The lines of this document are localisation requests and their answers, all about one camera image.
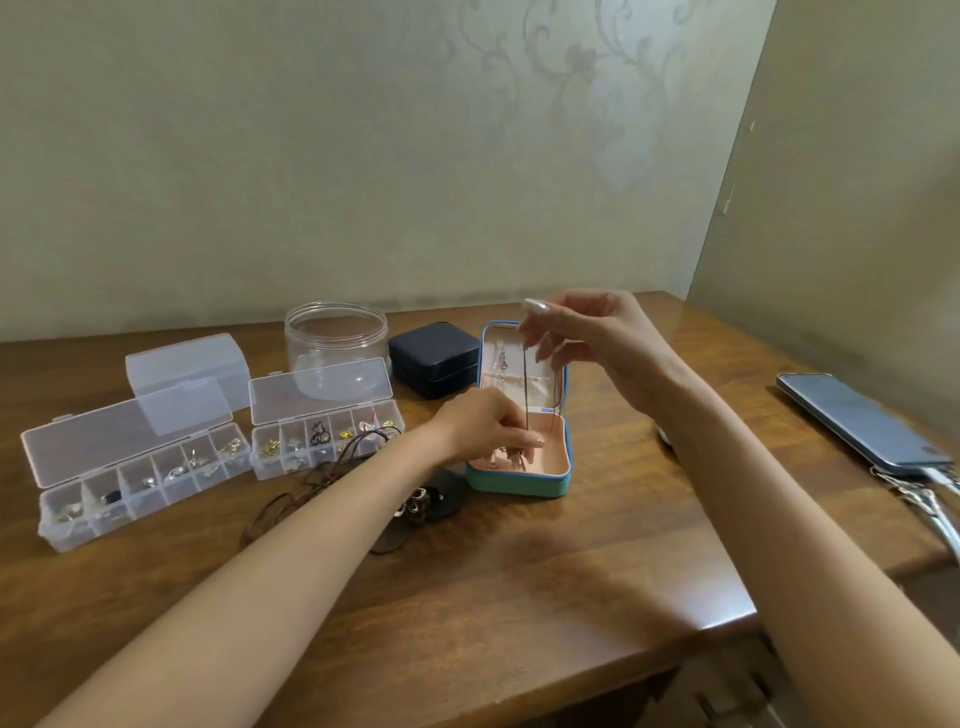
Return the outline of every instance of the floral wall pattern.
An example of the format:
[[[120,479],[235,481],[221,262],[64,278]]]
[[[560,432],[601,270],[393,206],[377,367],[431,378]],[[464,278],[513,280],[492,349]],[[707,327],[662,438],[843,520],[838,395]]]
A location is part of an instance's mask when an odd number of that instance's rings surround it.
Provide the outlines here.
[[[0,9],[0,338],[685,296],[775,0]]]

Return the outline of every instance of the fingernail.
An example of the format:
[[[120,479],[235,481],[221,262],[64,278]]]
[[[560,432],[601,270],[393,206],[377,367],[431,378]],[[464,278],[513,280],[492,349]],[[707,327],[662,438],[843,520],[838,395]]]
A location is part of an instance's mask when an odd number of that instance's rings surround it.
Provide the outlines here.
[[[531,313],[548,313],[550,306],[540,299],[523,299],[523,307]]]

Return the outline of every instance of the metal keychain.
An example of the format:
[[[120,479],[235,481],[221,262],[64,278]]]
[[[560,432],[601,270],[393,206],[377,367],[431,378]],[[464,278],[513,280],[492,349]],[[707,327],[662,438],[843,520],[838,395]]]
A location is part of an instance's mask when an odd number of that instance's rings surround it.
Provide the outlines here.
[[[943,506],[940,505],[937,494],[923,483],[901,480],[884,473],[876,466],[870,468],[870,473],[882,480],[886,487],[893,491],[900,500],[917,508],[927,517],[931,525],[940,532],[940,537],[946,542],[957,564],[960,564],[960,533],[953,526]]]

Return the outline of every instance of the wooden table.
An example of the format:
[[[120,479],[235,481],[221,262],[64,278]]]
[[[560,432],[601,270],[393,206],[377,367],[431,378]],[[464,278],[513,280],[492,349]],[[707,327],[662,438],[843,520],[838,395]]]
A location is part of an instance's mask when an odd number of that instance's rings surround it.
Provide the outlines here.
[[[948,562],[933,533],[777,395],[797,365],[664,293],[640,300],[683,358],[884,569]],[[479,333],[517,305],[397,313]],[[0,346],[0,725],[27,726],[236,551],[247,520],[300,475],[252,473],[55,554],[19,433],[128,399],[124,356],[216,329]],[[229,327],[252,376],[285,368],[281,324]],[[395,383],[403,417],[436,402]],[[265,726],[505,725],[636,680],[757,627],[680,466],[603,373],[574,365],[566,497],[474,494],[456,518],[369,557]],[[238,414],[249,432],[249,410]]]

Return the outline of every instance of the phone screen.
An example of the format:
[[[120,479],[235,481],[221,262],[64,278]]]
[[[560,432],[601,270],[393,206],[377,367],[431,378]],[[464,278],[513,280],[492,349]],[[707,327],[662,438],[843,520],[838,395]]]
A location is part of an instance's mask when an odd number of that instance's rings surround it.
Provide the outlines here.
[[[777,380],[790,397],[884,470],[907,472],[952,462],[873,400],[832,375],[780,375]]]

